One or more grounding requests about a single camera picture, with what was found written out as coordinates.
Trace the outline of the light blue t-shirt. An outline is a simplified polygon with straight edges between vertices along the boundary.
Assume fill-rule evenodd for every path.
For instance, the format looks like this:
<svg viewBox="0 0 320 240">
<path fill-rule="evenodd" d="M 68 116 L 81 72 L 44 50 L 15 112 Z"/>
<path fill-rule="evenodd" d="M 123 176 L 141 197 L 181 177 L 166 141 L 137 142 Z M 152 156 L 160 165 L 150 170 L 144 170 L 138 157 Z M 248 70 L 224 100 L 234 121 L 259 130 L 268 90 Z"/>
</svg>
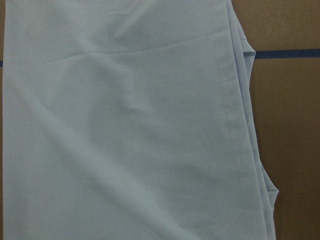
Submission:
<svg viewBox="0 0 320 240">
<path fill-rule="evenodd" d="M 6 240 L 273 240 L 230 0 L 8 0 Z"/>
</svg>

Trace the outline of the blue tape grid lines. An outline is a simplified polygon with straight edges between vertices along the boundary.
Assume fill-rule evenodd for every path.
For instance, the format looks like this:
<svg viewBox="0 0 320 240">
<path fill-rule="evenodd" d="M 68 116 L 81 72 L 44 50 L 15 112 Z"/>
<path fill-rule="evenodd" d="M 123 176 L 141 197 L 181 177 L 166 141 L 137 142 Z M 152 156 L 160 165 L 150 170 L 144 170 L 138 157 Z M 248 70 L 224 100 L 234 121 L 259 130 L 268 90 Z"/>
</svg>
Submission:
<svg viewBox="0 0 320 240">
<path fill-rule="evenodd" d="M 242 65 L 252 65 L 256 59 L 286 59 L 286 58 L 318 58 L 319 49 L 267 50 L 252 49 L 193 49 L 191 47 L 158 47 L 140 51 L 62 51 L 30 53 L 23 55 L 14 51 L 12 56 L 5 56 L 1 67 L 45 65 L 81 65 L 94 64 L 112 67 L 113 65 L 134 66 L 142 68 L 144 64 L 152 66 L 169 64 L 180 68 L 187 65 L 192 68 L 204 67 L 212 69 L 232 69 L 240 61 Z"/>
</svg>

